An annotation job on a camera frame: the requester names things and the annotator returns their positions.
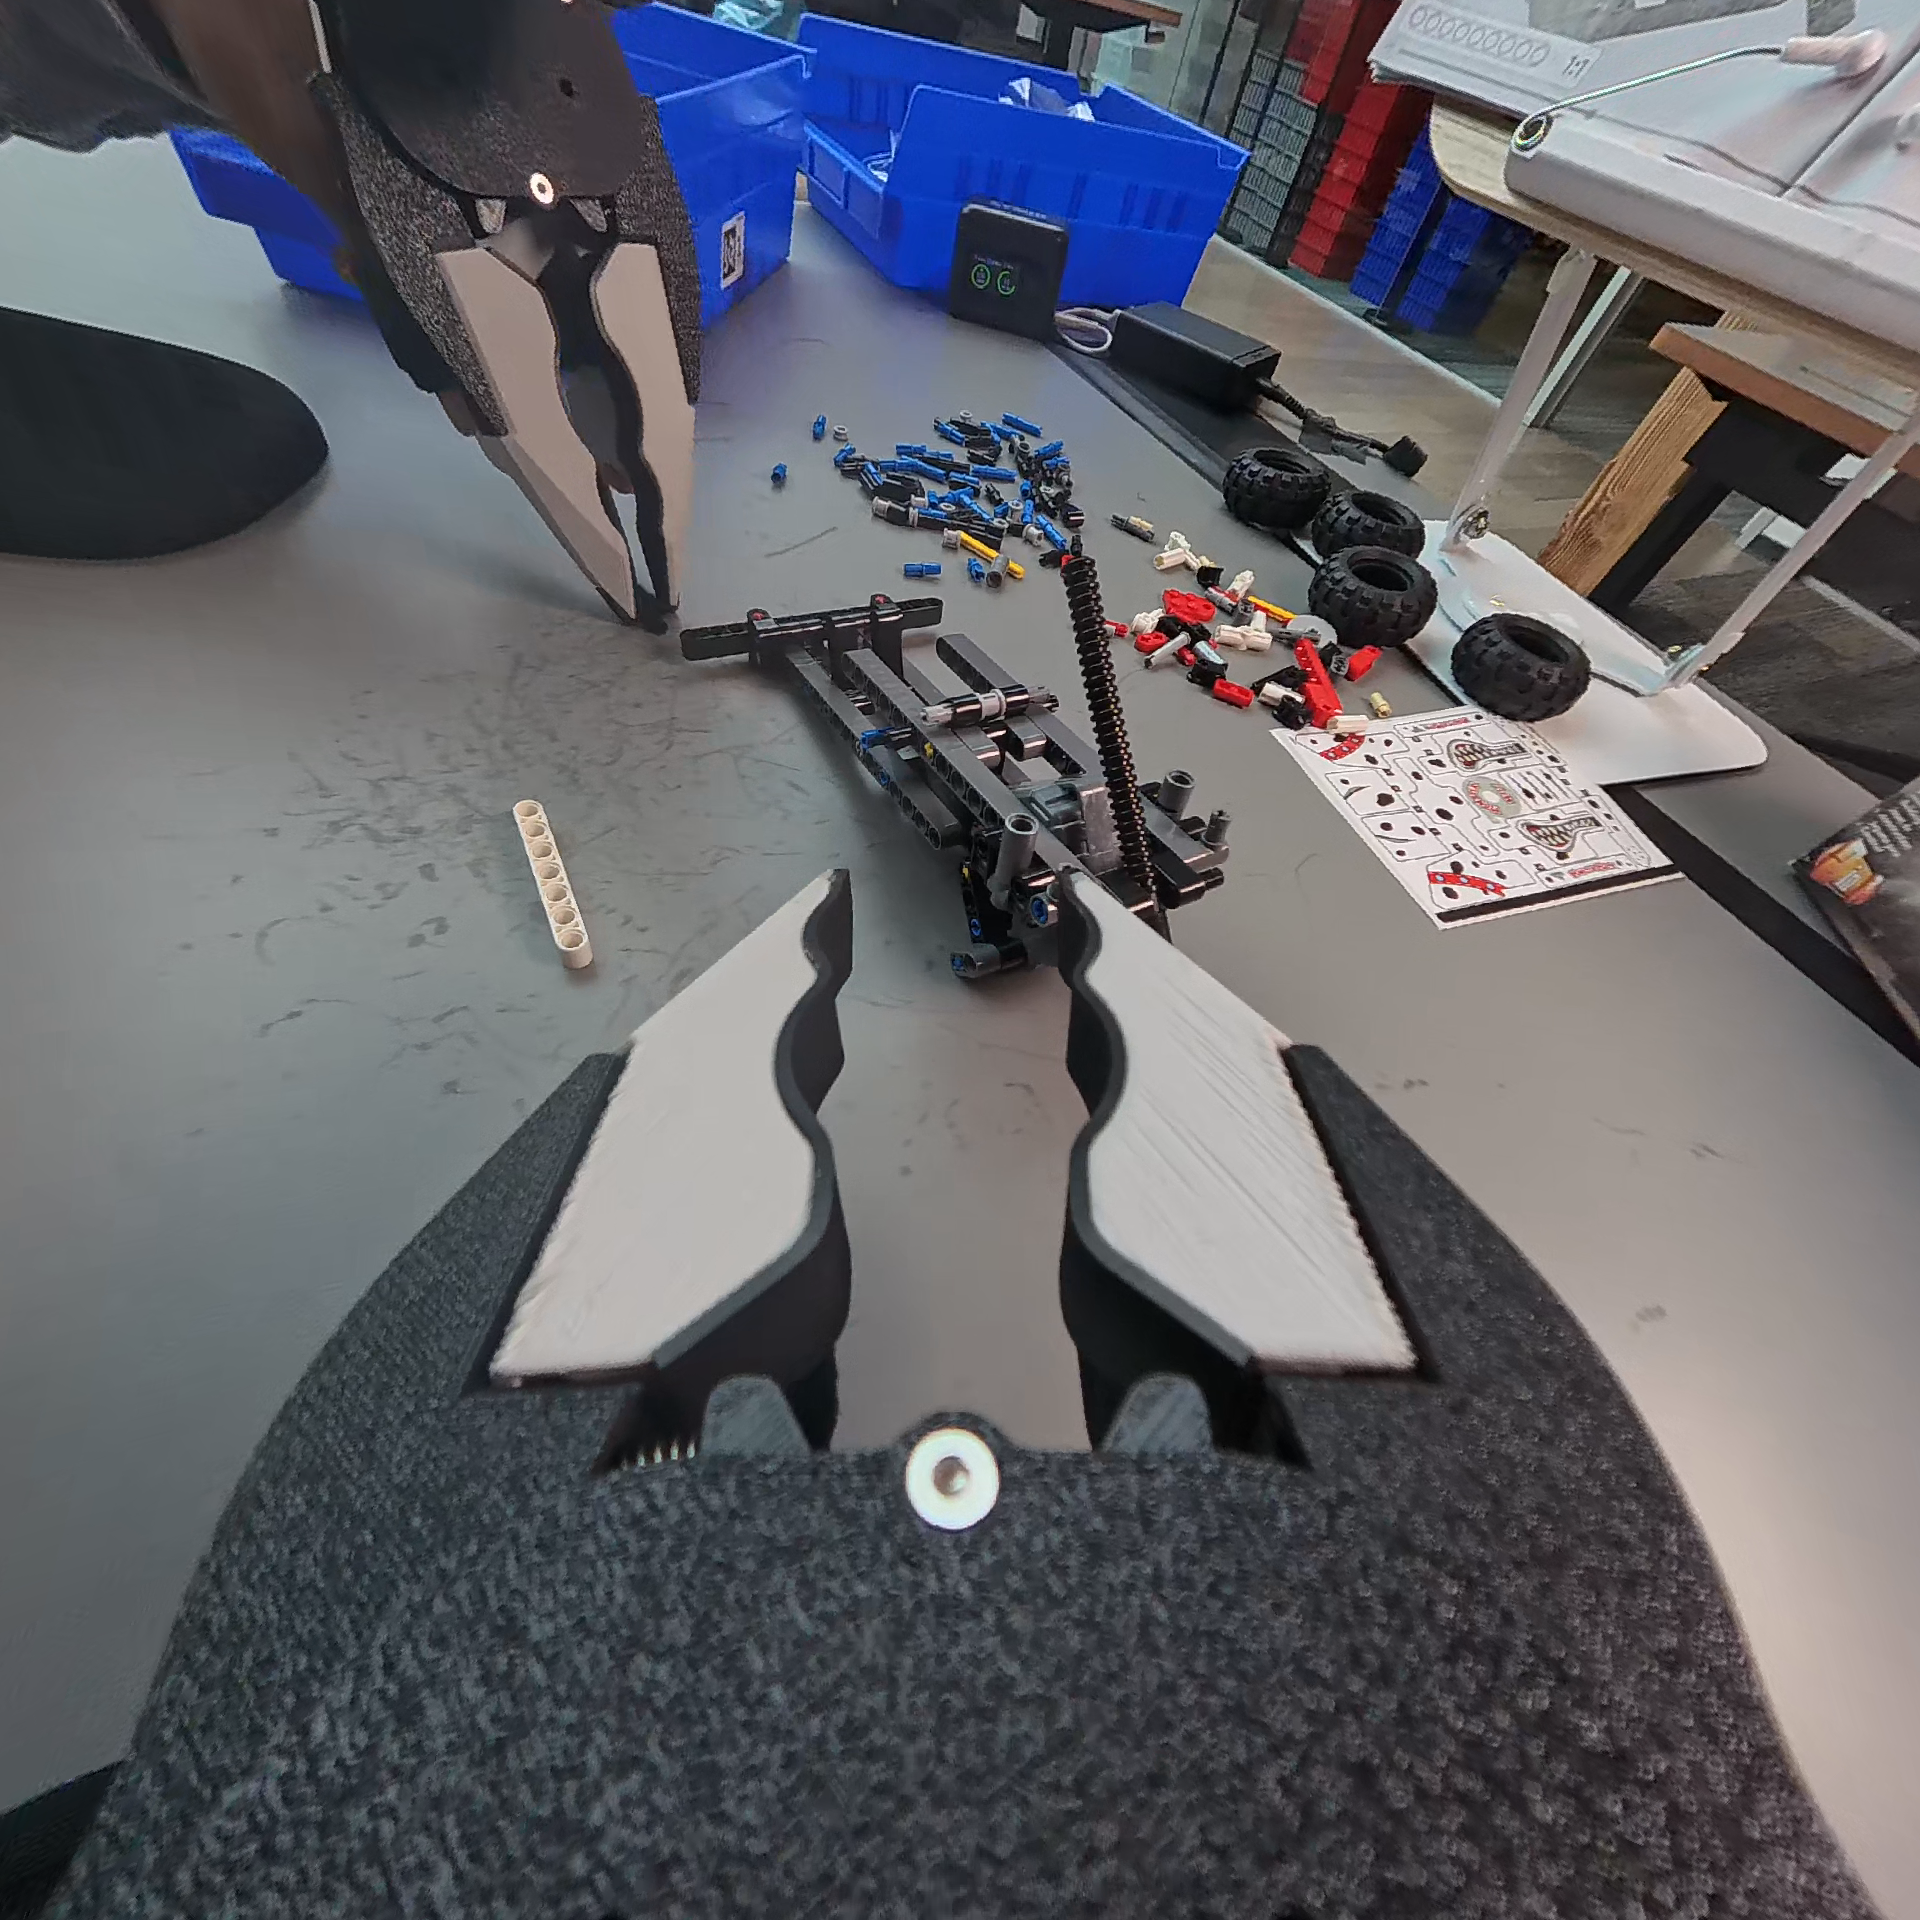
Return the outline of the pile of blue black pins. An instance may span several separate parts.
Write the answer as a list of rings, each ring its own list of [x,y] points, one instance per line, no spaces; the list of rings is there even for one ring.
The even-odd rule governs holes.
[[[1071,448],[1025,414],[938,414],[926,440],[874,447],[828,412],[806,431],[878,525],[938,543],[938,556],[902,564],[908,585],[954,579],[1000,591],[1058,572],[1086,548]]]

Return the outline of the small black display device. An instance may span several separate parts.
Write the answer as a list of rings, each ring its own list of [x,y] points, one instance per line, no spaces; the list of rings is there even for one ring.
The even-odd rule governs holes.
[[[1064,306],[1071,229],[1031,210],[962,205],[947,289],[952,320],[1051,344]]]

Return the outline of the white book stand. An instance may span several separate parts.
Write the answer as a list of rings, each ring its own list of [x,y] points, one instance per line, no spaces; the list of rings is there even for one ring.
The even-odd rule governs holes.
[[[1917,56],[1781,191],[1687,163],[1616,127],[1581,123],[1570,108],[1517,123],[1503,177],[1517,196],[1917,352]],[[1779,506],[1803,526],[1798,540],[1711,641],[1662,660],[1493,530],[1493,492],[1595,273],[1586,254],[1567,251],[1468,479],[1449,517],[1426,522],[1424,561],[1438,579],[1440,613],[1412,649],[1472,704],[1450,673],[1458,636],[1490,613],[1536,616],[1592,660],[1589,693],[1540,723],[1583,781],[1613,786],[1748,770],[1765,762],[1767,747],[1707,686],[1707,675],[1838,535],[1869,535],[1869,500],[1917,453],[1917,401],[1843,489],[1816,482],[1813,506]]]

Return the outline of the blue plastic bin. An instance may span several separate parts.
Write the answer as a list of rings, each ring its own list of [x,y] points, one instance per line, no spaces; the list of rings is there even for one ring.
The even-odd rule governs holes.
[[[1180,304],[1248,155],[1066,73],[805,14],[809,203],[894,286],[948,290],[960,215],[1069,230],[1069,304]]]
[[[307,195],[228,134],[176,127],[167,138],[202,210],[249,229],[281,283],[339,302],[364,302],[343,273],[340,234]]]
[[[805,50],[670,5],[612,14],[636,90],[658,108],[712,329],[777,276],[794,246],[805,168]]]

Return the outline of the building instruction booklet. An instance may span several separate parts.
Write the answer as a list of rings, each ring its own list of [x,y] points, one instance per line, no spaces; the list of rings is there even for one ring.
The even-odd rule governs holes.
[[[1917,34],[1914,2],[1407,2],[1368,65],[1513,124],[1570,108],[1781,191],[1895,84]]]

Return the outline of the black grey toy chassis assembly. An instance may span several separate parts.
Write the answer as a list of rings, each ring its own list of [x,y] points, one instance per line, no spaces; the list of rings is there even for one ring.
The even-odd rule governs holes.
[[[1090,734],[1046,685],[943,631],[938,597],[873,594],[684,628],[684,660],[746,660],[794,686],[932,850],[954,855],[962,982],[1057,962],[1063,883],[1078,873],[1166,935],[1227,878],[1230,816],[1201,816],[1183,770],[1140,781],[1097,564],[1063,561]]]

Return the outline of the pile of red white pieces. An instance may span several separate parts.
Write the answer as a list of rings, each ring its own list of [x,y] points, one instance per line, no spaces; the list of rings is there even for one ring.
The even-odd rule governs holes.
[[[1112,642],[1133,646],[1149,668],[1178,666],[1224,707],[1266,709],[1285,731],[1367,729],[1343,695],[1374,673],[1383,645],[1264,599],[1252,571],[1228,579],[1183,530],[1165,535],[1155,568],[1166,586],[1130,619],[1102,623]]]

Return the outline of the wooden table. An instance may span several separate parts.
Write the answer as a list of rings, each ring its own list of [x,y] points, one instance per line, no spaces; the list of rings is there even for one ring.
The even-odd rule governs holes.
[[[1642,276],[1717,309],[1721,320],[1713,336],[1718,344],[1745,343],[1748,336],[1794,340],[1863,371],[1887,374],[1903,391],[1917,388],[1914,349],[1890,344],[1860,326],[1840,324],[1792,301],[1711,273],[1687,257],[1650,249],[1515,195],[1504,178],[1515,129],[1509,115],[1436,101],[1431,108],[1428,140],[1444,184],[1461,198],[1565,245],[1572,257],[1586,257],[1592,266]],[[1658,514],[1679,499],[1691,470],[1687,458],[1721,414],[1723,401],[1711,392],[1692,361],[1677,363],[1664,397],[1653,405],[1628,444],[1600,470],[1542,548],[1540,564],[1548,574],[1583,597],[1595,597],[1654,526]]]

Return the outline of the toy truck set box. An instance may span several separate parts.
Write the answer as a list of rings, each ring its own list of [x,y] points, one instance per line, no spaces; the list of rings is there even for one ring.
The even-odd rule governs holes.
[[[1790,874],[1918,1039],[1918,781],[1800,855]]]

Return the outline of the white sticker sheet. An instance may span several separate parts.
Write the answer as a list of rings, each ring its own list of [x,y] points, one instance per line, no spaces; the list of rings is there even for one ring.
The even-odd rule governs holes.
[[[1279,727],[1334,815],[1438,929],[1641,892],[1680,868],[1546,737],[1477,709]]]

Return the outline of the grey desk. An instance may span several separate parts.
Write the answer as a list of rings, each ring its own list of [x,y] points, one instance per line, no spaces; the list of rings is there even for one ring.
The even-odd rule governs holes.
[[[1054,974],[960,985],[952,883],[806,703],[608,619],[363,324],[167,146],[4,151],[4,301],[282,378],[330,444],[250,537],[4,568],[4,1804],[116,1760],[282,1401],[576,1062],[821,870],[843,1448],[1086,1441]],[[1863,1873],[1917,1825],[1917,1069],[1687,878],[1438,929],[1254,714],[1130,676],[1233,816],[1176,941],[1322,1046],[1595,1339]],[[554,828],[564,969],[515,825]]]

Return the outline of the person's left hand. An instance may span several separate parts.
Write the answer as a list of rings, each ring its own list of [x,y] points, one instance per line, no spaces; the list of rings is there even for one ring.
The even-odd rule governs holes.
[[[152,2],[152,16],[213,117],[319,209],[354,276],[356,207],[337,130],[315,93],[323,70],[308,2]]]

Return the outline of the white short straight beam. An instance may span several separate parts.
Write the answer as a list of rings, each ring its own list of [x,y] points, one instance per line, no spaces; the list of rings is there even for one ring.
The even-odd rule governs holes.
[[[541,913],[560,962],[571,972],[594,967],[594,948],[575,894],[564,853],[546,808],[537,798],[517,800],[512,825],[541,900]]]

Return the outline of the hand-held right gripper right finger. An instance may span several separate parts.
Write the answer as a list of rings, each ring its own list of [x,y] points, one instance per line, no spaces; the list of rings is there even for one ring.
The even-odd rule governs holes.
[[[1086,873],[1058,886],[1069,1251],[1271,1376],[1408,1376],[1418,1350],[1291,1066],[1292,1042]]]

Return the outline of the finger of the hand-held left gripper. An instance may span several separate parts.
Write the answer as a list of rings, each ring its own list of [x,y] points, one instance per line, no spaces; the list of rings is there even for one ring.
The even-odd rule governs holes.
[[[440,253],[437,268],[493,395],[497,426],[476,439],[612,613],[636,623],[640,588],[619,512],[567,401],[560,343],[539,285],[485,249]]]
[[[688,395],[660,251],[614,245],[591,276],[589,299],[606,401],[601,462],[635,502],[650,604],[676,615],[695,514],[696,401]]]

